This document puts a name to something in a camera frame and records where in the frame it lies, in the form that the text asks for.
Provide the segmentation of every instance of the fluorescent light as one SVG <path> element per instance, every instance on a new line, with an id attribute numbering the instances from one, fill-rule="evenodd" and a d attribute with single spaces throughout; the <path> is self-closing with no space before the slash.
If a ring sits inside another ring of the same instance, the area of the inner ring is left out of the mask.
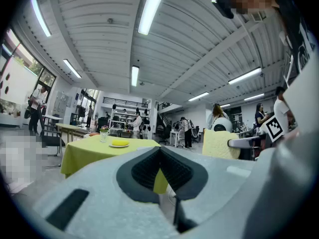
<path id="1" fill-rule="evenodd" d="M 12 55 L 11 51 L 9 51 L 9 49 L 3 44 L 2 48 L 5 50 L 6 53 L 8 53 L 9 56 Z"/>
<path id="2" fill-rule="evenodd" d="M 79 75 L 79 73 L 75 71 L 75 69 L 67 59 L 63 59 L 63 62 L 68 66 L 68 68 L 70 68 L 70 70 L 76 75 L 76 77 L 81 78 L 81 75 Z"/>
<path id="3" fill-rule="evenodd" d="M 244 80 L 244 79 L 246 79 L 246 78 L 252 77 L 252 76 L 254 76 L 254 75 L 256 75 L 256 74 L 259 74 L 259 73 L 261 73 L 261 68 L 260 68 L 260 67 L 258 67 L 257 69 L 255 69 L 255 70 L 253 70 L 253 71 L 251 71 L 251 72 L 249 72 L 249 73 L 247 73 L 247 74 L 244 74 L 244 75 L 242 75 L 242 76 L 239 76 L 239 77 L 235 78 L 234 80 L 229 81 L 228 83 L 229 83 L 230 85 L 232 85 L 232 84 L 234 84 L 234 83 L 237 83 L 237 82 L 239 82 L 239 81 L 242 81 L 242 80 Z"/>
<path id="4" fill-rule="evenodd" d="M 37 0 L 31 0 L 31 3 L 32 3 L 32 6 L 33 6 L 33 10 L 35 12 L 35 15 L 36 15 L 36 18 L 38 19 L 46 37 L 49 37 L 51 35 L 48 27 L 46 26 L 45 22 L 44 22 L 44 19 L 42 17 L 42 14 L 40 12 L 40 8 L 39 8 L 39 5 L 38 5 L 38 2 Z"/>
<path id="5" fill-rule="evenodd" d="M 140 34 L 149 34 L 149 30 L 160 1 L 161 0 L 146 0 L 138 31 Z"/>
<path id="6" fill-rule="evenodd" d="M 260 98 L 260 97 L 263 97 L 264 95 L 265 94 L 260 94 L 260 95 L 256 95 L 256 96 L 253 96 L 253 97 L 245 98 L 244 101 L 252 100 L 252 99 L 255 99 L 255 98 Z"/>
<path id="7" fill-rule="evenodd" d="M 132 86 L 136 87 L 136 84 L 138 82 L 138 75 L 139 75 L 139 67 L 132 66 Z"/>
<path id="8" fill-rule="evenodd" d="M 204 97 L 204 96 L 207 96 L 207 95 L 209 95 L 209 93 L 208 93 L 208 92 L 205 92 L 205 93 L 203 93 L 203 94 L 200 94 L 200 95 L 197 96 L 197 97 L 194 97 L 194 98 L 189 99 L 189 101 L 194 101 L 194 100 L 196 100 L 196 99 L 198 99 L 198 98 L 201 98 L 201 97 Z"/>

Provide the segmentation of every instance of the ceiling beam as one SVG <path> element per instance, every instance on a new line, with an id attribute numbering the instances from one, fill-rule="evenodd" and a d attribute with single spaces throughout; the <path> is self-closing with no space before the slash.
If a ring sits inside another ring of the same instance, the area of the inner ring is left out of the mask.
<path id="1" fill-rule="evenodd" d="M 264 22 L 255 23 L 254 21 L 249 21 L 245 23 L 245 27 L 248 32 L 255 31 L 258 27 L 260 27 Z M 161 97 L 165 97 L 168 93 L 175 89 L 184 81 L 186 81 L 189 77 L 191 77 L 194 73 L 202 69 L 205 65 L 207 65 L 210 61 L 212 61 L 215 57 L 220 55 L 222 52 L 226 51 L 228 48 L 233 46 L 239 40 L 244 38 L 247 35 L 247 32 L 244 27 L 237 29 L 235 32 L 231 33 L 228 37 L 226 37 L 222 42 L 217 44 L 213 49 L 211 49 L 205 56 L 199 59 L 193 66 L 191 66 L 182 76 L 180 76 L 171 86 L 169 89 L 166 89 L 162 94 Z"/>
<path id="2" fill-rule="evenodd" d="M 66 29 L 61 11 L 60 11 L 60 6 L 58 3 L 58 0 L 48 0 L 50 7 L 53 12 L 53 21 L 54 23 L 58 26 L 57 31 L 59 34 L 63 37 L 66 46 L 70 50 L 70 53 L 73 55 L 74 60 L 78 63 L 79 67 L 81 68 L 82 71 L 88 71 L 87 67 L 85 66 L 84 62 L 82 61 L 79 53 L 75 49 L 75 46 L 69 36 L 69 33 Z M 88 74 L 87 77 L 90 79 L 90 81 L 94 84 L 94 86 L 97 88 L 99 85 L 97 81 L 92 77 L 92 75 Z"/>
<path id="3" fill-rule="evenodd" d="M 134 0 L 133 1 L 133 5 L 132 5 L 132 11 L 130 14 L 130 25 L 128 28 L 129 34 L 128 34 L 128 50 L 127 50 L 127 69 L 129 71 L 129 78 L 128 78 L 128 93 L 131 92 L 131 64 L 132 64 L 132 45 L 133 45 L 133 36 L 134 36 L 134 31 L 135 31 L 135 24 L 136 24 L 136 19 L 138 16 L 138 11 L 139 11 L 139 7 L 141 4 L 142 0 Z"/>
<path id="4" fill-rule="evenodd" d="M 282 70 L 282 67 L 284 66 L 284 60 L 280 60 L 270 66 L 267 66 L 265 68 L 262 69 L 262 73 L 263 74 L 268 74 L 274 70 Z M 247 80 L 243 80 L 241 82 L 239 82 L 238 84 L 235 84 L 235 85 L 230 85 L 230 84 L 226 84 L 225 86 L 223 87 L 220 87 L 219 89 L 216 89 L 214 91 L 211 92 L 211 87 L 207 86 L 205 88 L 202 88 L 198 91 L 196 91 L 195 93 L 192 93 L 192 95 L 189 95 L 189 98 L 193 98 L 193 97 L 196 97 L 204 92 L 209 92 L 209 96 L 207 96 L 206 98 L 204 98 L 205 100 L 208 100 L 208 98 L 212 98 L 214 97 L 215 95 L 219 95 L 220 93 L 223 93 L 225 91 L 228 91 L 230 89 L 236 89 L 236 86 L 242 84 L 243 82 L 248 82 L 248 81 L 251 81 L 252 79 L 255 79 L 255 77 L 253 78 L 249 78 Z"/>

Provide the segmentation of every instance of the railing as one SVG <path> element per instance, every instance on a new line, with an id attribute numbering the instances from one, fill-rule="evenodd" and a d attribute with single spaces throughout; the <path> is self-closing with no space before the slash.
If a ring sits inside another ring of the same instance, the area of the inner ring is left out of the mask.
<path id="1" fill-rule="evenodd" d="M 171 104 L 169 104 L 169 103 L 163 102 L 163 103 L 159 104 L 159 106 L 158 106 L 158 111 L 159 111 L 159 110 L 162 110 L 162 109 L 164 109 L 164 108 L 166 108 L 166 107 L 169 107 L 170 105 L 171 105 Z"/>
<path id="2" fill-rule="evenodd" d="M 163 123 L 165 124 L 165 126 L 169 125 L 169 121 L 168 121 L 168 119 L 165 117 L 164 114 L 161 115 L 161 118 L 162 118 Z"/>
<path id="3" fill-rule="evenodd" d="M 127 100 L 121 100 L 121 99 L 115 99 L 115 98 L 103 98 L 103 103 L 104 104 L 119 104 L 119 105 L 128 105 L 128 106 L 136 106 L 136 107 L 141 107 L 141 108 L 147 108 L 148 104 L 143 104 L 143 103 L 137 103 L 137 102 L 132 102 L 132 101 L 127 101 Z"/>

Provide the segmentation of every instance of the yellow tablecloth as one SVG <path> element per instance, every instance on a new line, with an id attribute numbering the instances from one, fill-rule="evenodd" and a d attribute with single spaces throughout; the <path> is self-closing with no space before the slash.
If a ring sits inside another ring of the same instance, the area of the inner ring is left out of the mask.
<path id="1" fill-rule="evenodd" d="M 101 136 L 95 135 L 68 143 L 62 160 L 61 173 L 65 174 L 67 178 L 82 167 L 95 161 L 133 152 L 136 151 L 138 147 L 160 146 L 154 140 L 122 138 L 123 140 L 129 141 L 130 145 L 125 148 L 112 148 L 109 145 L 112 144 L 113 139 L 119 140 L 121 138 L 108 136 L 106 142 L 100 142 Z M 167 180 L 162 171 L 159 170 L 155 180 L 154 192 L 158 194 L 165 193 L 167 185 Z"/>

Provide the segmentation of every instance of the white column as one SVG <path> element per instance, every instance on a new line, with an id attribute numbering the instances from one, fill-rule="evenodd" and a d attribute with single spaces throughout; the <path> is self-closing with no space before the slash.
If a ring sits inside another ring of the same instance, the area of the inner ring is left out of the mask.
<path id="1" fill-rule="evenodd" d="M 155 99 L 151 99 L 151 103 L 149 105 L 149 108 L 151 109 L 150 110 L 150 126 L 151 126 L 151 131 L 148 131 L 148 139 L 152 139 L 152 134 L 153 134 L 153 131 L 154 131 L 154 116 L 155 116 L 155 113 L 154 113 L 154 109 L 155 109 Z"/>

